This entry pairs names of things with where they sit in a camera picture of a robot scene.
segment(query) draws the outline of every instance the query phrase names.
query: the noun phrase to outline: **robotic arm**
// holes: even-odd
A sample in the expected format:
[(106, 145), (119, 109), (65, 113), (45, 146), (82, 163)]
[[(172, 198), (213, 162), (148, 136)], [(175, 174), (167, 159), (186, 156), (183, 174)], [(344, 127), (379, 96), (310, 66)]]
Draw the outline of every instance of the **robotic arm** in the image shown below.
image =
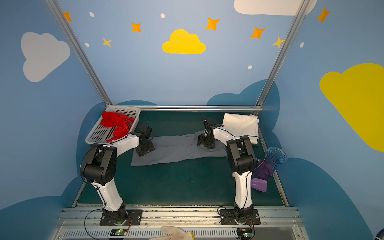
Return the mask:
[(127, 219), (125, 203), (114, 181), (116, 160), (119, 155), (132, 148), (136, 148), (139, 156), (153, 151), (155, 148), (149, 140), (151, 132), (150, 127), (143, 126), (139, 132), (132, 132), (111, 145), (97, 143), (91, 145), (80, 175), (95, 187), (104, 204), (100, 225), (125, 224)]
[(249, 137), (234, 136), (222, 124), (214, 125), (212, 119), (204, 120), (204, 126), (204, 134), (199, 136), (197, 145), (203, 144), (213, 149), (216, 140), (222, 142), (226, 146), (229, 166), (235, 172), (236, 196), (233, 210), (235, 221), (240, 224), (250, 218), (256, 218), (254, 223), (260, 224), (251, 199), (251, 176), (256, 157)]

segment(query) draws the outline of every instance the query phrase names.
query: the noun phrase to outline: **green mat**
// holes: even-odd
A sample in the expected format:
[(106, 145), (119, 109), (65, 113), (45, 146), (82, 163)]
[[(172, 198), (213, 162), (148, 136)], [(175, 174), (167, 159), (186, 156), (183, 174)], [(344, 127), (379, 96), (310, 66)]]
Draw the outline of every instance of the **green mat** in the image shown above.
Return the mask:
[[(191, 134), (204, 129), (203, 121), (223, 121), (224, 113), (141, 112), (136, 129), (142, 125), (153, 128), (154, 136)], [(261, 144), (253, 146), (255, 155), (264, 158)], [(126, 204), (139, 205), (233, 205), (235, 178), (231, 176), (226, 157), (203, 157), (180, 162), (149, 166), (130, 166), (133, 149), (117, 159), (115, 182)], [(273, 178), (267, 192), (252, 189), (255, 206), (283, 206)], [(86, 185), (80, 204), (101, 204), (96, 190)]]

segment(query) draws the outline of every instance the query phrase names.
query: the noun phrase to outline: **red garment in basket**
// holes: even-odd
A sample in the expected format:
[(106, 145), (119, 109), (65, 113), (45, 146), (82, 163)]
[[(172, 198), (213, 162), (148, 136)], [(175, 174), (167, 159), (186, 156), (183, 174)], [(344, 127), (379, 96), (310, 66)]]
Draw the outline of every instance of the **red garment in basket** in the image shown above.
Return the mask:
[(107, 142), (112, 142), (114, 140), (117, 140), (119, 138), (124, 137), (129, 133), (129, 130), (131, 129), (131, 125), (135, 121), (135, 119), (130, 118), (128, 116), (125, 116), (121, 113), (113, 113), (113, 112), (106, 112), (104, 111), (102, 114), (103, 119), (100, 122), (101, 126), (104, 127), (114, 127), (117, 126), (115, 131), (113, 132), (113, 137), (109, 139)]

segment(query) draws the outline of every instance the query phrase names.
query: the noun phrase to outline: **gray garment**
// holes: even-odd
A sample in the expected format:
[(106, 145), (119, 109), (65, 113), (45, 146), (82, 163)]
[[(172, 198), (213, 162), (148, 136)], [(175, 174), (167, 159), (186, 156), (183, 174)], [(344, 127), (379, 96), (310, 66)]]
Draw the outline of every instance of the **gray garment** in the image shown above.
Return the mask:
[(227, 152), (224, 144), (216, 141), (215, 149), (197, 146), (197, 138), (204, 130), (183, 136), (164, 136), (152, 139), (155, 150), (139, 157), (136, 149), (133, 151), (131, 166), (145, 166), (158, 163), (180, 162), (185, 159), (200, 157), (225, 157)]

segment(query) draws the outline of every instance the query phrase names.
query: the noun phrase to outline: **work glove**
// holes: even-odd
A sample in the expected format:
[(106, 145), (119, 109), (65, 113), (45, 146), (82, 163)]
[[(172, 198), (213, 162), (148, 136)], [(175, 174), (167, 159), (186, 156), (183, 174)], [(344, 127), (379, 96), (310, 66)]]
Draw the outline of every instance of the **work glove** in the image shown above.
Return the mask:
[(192, 232), (184, 232), (179, 227), (162, 226), (161, 231), (165, 234), (170, 234), (164, 237), (150, 238), (149, 240), (195, 240)]

